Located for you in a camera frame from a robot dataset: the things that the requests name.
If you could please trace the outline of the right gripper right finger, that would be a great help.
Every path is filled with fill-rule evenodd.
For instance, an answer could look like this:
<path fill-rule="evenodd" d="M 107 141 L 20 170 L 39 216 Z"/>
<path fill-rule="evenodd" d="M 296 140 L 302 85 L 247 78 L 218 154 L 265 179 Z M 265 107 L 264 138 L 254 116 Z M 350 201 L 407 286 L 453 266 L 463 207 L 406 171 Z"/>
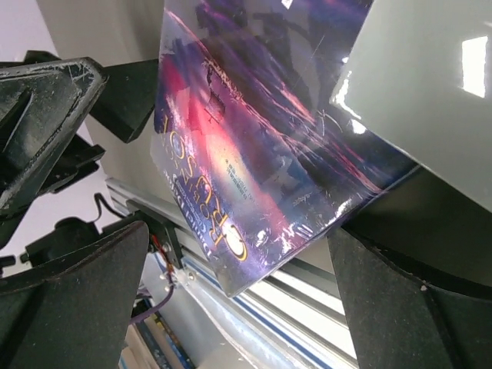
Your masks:
<path fill-rule="evenodd" d="M 491 288 L 340 228 L 328 237 L 361 368 L 489 368 Z"/>

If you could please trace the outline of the purple Robinson Crusoe book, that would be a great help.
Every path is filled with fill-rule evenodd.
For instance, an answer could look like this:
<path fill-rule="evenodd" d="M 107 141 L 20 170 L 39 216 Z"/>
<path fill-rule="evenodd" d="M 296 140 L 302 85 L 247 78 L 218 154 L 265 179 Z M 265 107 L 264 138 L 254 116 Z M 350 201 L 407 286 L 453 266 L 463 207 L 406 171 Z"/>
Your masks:
<path fill-rule="evenodd" d="M 416 169 L 331 95 L 369 1 L 167 1 L 151 156 L 223 292 Z"/>

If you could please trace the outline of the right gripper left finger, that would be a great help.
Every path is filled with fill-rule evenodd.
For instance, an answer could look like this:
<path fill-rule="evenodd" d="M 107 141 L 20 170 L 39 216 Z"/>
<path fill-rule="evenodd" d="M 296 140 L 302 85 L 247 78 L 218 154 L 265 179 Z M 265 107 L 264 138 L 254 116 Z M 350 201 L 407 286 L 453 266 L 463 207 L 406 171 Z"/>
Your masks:
<path fill-rule="evenodd" d="M 135 221 L 1 280 L 3 368 L 116 368 L 148 252 Z"/>

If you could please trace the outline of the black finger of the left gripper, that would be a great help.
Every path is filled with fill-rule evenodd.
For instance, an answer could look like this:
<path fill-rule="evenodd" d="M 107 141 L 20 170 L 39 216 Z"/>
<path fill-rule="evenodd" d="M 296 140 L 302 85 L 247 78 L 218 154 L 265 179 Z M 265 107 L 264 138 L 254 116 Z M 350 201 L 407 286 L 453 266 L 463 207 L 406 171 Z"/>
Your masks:
<path fill-rule="evenodd" d="M 102 66 L 38 51 L 2 64 L 1 216 L 38 197 L 87 115 L 120 141 L 134 141 L 154 110 L 157 74 L 155 59 Z"/>

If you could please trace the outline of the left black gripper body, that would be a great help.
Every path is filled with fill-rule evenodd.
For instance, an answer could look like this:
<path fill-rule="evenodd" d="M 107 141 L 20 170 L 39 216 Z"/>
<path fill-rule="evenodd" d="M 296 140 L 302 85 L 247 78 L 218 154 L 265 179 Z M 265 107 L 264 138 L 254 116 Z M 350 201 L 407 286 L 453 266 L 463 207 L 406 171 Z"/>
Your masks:
<path fill-rule="evenodd" d="M 89 144 L 75 135 L 49 173 L 38 194 L 57 194 L 92 175 L 105 153 L 100 145 Z"/>

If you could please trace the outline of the grey white book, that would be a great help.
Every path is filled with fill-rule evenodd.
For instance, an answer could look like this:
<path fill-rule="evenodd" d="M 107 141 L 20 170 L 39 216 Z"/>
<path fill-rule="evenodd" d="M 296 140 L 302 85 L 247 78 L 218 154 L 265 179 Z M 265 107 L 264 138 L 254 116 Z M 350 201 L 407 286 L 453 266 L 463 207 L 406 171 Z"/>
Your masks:
<path fill-rule="evenodd" d="M 491 3 L 373 3 L 331 102 L 491 207 Z"/>

